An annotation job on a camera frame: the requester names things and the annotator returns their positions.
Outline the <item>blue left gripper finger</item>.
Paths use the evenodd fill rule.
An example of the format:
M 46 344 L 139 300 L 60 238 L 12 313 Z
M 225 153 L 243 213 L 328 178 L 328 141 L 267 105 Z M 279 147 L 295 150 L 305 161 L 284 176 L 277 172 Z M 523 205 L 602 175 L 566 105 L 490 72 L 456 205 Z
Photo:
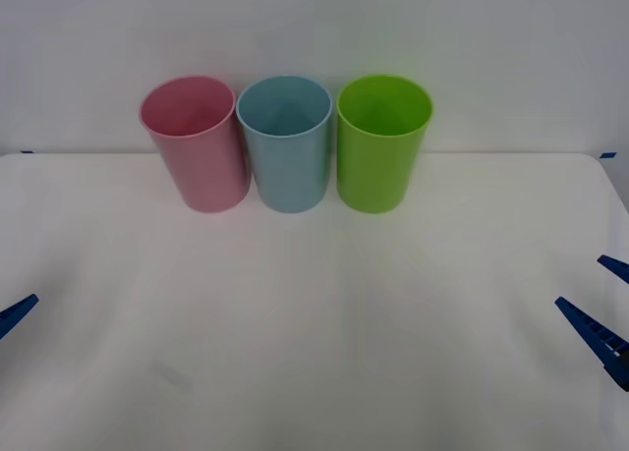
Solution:
M 38 296 L 31 294 L 0 312 L 0 339 L 6 336 L 38 303 Z

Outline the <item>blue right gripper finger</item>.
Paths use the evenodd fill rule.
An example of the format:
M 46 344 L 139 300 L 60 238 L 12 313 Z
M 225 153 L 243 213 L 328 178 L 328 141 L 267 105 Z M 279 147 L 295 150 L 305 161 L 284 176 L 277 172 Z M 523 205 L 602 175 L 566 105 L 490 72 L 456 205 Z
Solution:
M 557 298 L 554 303 L 598 357 L 607 374 L 627 391 L 628 342 L 563 297 Z
M 608 255 L 601 255 L 597 262 L 619 277 L 621 280 L 629 280 L 629 264 Z

